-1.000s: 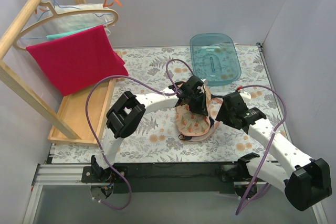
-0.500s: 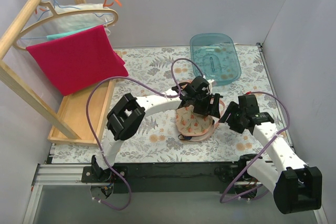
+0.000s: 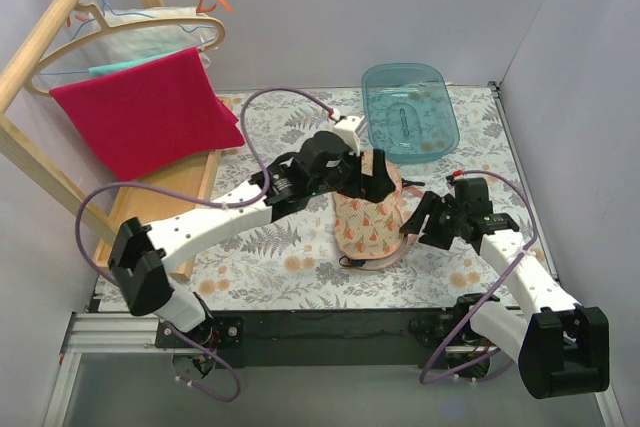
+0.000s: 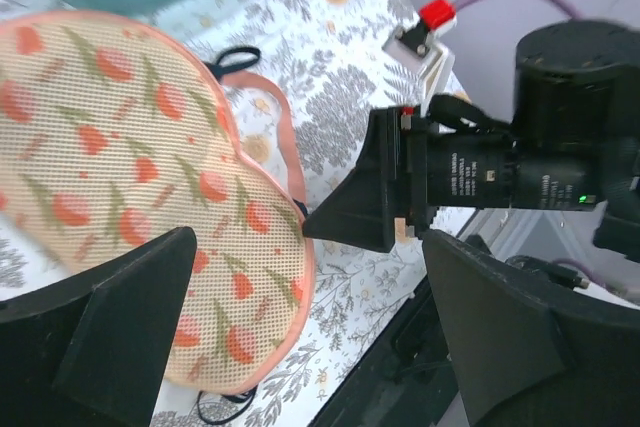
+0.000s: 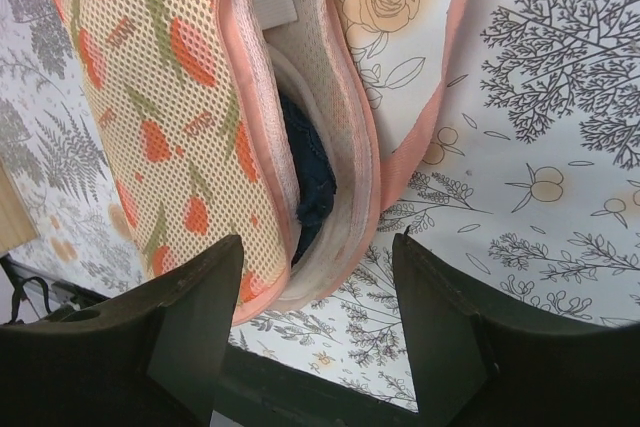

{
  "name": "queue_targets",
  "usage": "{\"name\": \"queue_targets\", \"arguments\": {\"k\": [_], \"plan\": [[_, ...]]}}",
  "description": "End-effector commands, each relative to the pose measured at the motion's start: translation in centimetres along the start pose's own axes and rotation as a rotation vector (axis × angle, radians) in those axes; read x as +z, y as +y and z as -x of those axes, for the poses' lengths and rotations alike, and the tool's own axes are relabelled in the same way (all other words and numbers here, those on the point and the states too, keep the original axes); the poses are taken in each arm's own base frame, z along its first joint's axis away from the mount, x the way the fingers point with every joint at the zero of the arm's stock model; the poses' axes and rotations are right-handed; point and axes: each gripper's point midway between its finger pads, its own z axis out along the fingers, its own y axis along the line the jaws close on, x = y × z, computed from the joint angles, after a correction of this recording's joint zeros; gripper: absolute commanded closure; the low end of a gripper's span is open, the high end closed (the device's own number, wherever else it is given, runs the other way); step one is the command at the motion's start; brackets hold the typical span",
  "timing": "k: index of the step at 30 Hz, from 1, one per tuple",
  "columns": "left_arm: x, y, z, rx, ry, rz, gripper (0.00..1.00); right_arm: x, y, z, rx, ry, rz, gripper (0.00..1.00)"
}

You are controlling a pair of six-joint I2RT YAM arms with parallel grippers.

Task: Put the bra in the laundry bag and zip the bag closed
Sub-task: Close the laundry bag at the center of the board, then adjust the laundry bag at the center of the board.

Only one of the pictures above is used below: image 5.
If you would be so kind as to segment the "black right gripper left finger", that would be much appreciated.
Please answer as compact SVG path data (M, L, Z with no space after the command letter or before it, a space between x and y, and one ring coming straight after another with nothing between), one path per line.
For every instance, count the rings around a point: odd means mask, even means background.
M229 235L110 300L2 326L2 425L208 425L243 263Z

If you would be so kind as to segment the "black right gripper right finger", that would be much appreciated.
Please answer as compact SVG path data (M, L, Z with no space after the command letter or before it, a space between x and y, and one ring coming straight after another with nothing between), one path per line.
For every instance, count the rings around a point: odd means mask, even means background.
M635 426L639 328L527 305L451 267L407 234L393 274L426 426Z

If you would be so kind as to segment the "navy blue lace bra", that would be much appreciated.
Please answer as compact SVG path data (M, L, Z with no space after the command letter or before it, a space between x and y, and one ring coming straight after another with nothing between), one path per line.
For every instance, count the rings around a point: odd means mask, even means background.
M332 213L336 179L320 136L308 116L283 92L279 100L299 187L301 226L292 264L298 263Z

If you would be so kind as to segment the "peach floral mesh laundry bag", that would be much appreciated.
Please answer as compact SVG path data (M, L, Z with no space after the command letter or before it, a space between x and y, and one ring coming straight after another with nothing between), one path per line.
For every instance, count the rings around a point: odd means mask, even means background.
M446 0L431 96L387 157L346 32L380 31L419 0L53 2L147 274L239 235L242 324L321 299L353 272L428 149L467 0ZM337 184L295 265L299 187L279 92L315 126Z

